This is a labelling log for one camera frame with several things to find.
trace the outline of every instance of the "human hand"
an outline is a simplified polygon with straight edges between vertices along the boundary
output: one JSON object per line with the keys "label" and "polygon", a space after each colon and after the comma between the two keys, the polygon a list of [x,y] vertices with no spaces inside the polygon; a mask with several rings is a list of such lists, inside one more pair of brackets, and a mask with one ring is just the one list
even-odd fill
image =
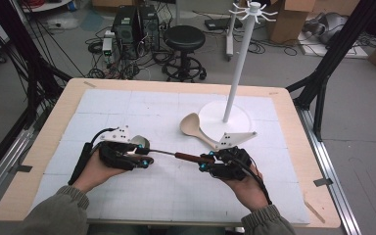
{"label": "human hand", "polygon": [[[261,173],[257,171],[254,165],[250,165],[250,170],[262,178]],[[259,184],[250,175],[247,175],[241,181],[235,179],[221,180],[234,191],[240,203],[251,212],[255,212],[268,206],[267,199]]]}
{"label": "human hand", "polygon": [[124,172],[126,172],[124,169],[105,166],[100,160],[99,151],[96,150],[72,187],[87,193],[94,187],[106,182],[110,177]]}

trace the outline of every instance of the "black stool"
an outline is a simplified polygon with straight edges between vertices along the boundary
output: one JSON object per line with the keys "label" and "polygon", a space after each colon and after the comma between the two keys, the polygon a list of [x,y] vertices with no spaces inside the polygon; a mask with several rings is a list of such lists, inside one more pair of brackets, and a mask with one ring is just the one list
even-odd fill
{"label": "black stool", "polygon": [[170,27],[164,33],[164,43],[173,50],[180,51],[180,56],[174,57],[163,66],[162,70],[167,74],[166,81],[174,78],[180,81],[191,80],[191,82],[194,82],[194,78],[198,75],[201,80],[206,79],[206,69],[201,66],[198,60],[187,56],[202,47],[205,42],[206,36],[193,26]]}

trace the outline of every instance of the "sleeve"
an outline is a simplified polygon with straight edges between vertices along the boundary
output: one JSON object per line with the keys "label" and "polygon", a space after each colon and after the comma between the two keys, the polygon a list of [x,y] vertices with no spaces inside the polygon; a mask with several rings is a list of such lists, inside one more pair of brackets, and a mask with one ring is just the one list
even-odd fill
{"label": "sleeve", "polygon": [[242,218],[245,235],[296,234],[292,225],[282,217],[276,206],[269,205]]}
{"label": "sleeve", "polygon": [[14,235],[77,234],[87,232],[87,196],[71,186],[63,186],[56,195],[38,204]]}

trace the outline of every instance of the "round stool seat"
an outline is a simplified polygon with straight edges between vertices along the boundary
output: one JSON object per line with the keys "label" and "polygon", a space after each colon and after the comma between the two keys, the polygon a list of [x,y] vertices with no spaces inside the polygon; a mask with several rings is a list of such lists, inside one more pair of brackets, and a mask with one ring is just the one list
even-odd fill
{"label": "round stool seat", "polygon": [[190,25],[170,27],[164,33],[164,43],[177,51],[194,51],[204,45],[206,36]]}

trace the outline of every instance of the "table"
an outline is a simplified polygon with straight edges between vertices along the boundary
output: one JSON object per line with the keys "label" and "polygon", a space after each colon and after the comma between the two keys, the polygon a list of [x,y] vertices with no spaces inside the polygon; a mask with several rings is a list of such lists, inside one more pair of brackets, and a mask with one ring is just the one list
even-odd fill
{"label": "table", "polygon": [[[18,172],[0,202],[0,220],[23,220],[39,187],[41,176],[54,155],[58,143],[69,124],[86,89],[117,89],[178,93],[228,94],[230,86],[216,84],[171,83],[133,80],[72,79],[56,107],[44,124],[23,161],[32,165],[31,172]],[[313,180],[322,178],[315,156],[295,110],[284,88],[239,86],[238,95],[271,98],[277,112],[295,172],[299,178],[310,224],[304,227],[338,227],[341,221],[326,186],[316,187]]]}

